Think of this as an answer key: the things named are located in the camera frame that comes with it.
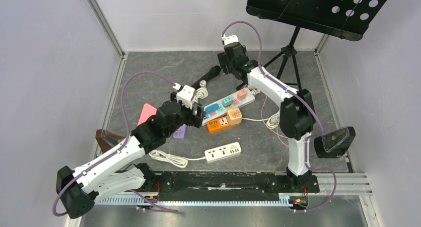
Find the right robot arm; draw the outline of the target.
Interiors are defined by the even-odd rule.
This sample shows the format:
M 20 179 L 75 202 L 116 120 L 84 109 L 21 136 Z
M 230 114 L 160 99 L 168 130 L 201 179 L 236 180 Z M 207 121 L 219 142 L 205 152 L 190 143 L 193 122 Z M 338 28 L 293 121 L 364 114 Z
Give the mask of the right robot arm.
M 268 73 L 258 61 L 249 59 L 240 42 L 225 42 L 218 60 L 224 73 L 255 87 L 279 106 L 279 127 L 289 146 L 286 183 L 290 190 L 300 191 L 311 177 L 309 139 L 315 123 L 311 94 L 289 87 Z

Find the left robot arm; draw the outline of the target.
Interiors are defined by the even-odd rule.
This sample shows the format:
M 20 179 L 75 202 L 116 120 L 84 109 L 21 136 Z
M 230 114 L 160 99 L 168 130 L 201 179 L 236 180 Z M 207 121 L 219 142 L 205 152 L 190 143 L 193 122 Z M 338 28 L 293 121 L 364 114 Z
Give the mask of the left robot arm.
M 180 101 L 166 101 L 122 142 L 98 158 L 74 169 L 62 167 L 57 172 L 53 214 L 76 219 L 116 194 L 140 188 L 151 191 L 156 179 L 147 164 L 125 172 L 119 172 L 119 169 L 165 144 L 181 126 L 201 127 L 204 115 L 201 104 L 193 110 Z

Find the salmon pink usb charger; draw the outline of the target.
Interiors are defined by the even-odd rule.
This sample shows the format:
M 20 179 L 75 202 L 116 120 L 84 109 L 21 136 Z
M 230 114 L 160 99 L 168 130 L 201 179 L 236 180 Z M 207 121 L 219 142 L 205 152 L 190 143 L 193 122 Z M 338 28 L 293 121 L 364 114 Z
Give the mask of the salmon pink usb charger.
M 244 100 L 247 98 L 247 90 L 246 89 L 242 89 L 240 91 L 238 91 L 237 93 L 237 99 L 238 100 Z

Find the tan cube socket adapter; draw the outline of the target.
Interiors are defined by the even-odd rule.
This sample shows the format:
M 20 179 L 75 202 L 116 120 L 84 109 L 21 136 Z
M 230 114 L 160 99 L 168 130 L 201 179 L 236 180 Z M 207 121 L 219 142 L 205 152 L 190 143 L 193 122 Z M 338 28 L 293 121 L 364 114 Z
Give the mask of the tan cube socket adapter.
M 231 108 L 227 111 L 227 120 L 229 125 L 236 126 L 242 122 L 242 113 L 238 107 Z

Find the teal usb charger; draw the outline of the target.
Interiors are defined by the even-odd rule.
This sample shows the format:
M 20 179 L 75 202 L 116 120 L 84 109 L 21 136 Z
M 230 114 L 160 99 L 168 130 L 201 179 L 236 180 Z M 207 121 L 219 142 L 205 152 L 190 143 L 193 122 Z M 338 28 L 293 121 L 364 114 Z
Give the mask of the teal usb charger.
M 223 107 L 229 107 L 232 105 L 232 103 L 233 103 L 233 99 L 231 98 L 231 96 L 227 96 L 222 100 Z

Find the blue plug adapter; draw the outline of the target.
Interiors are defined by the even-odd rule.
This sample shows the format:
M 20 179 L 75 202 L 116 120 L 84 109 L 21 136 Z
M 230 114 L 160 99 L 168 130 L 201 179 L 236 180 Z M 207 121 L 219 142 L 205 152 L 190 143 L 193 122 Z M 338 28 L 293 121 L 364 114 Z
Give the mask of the blue plug adapter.
M 216 112 L 219 109 L 219 104 L 218 103 L 214 103 L 209 105 L 208 107 L 205 108 L 205 111 L 207 113 L 213 113 Z

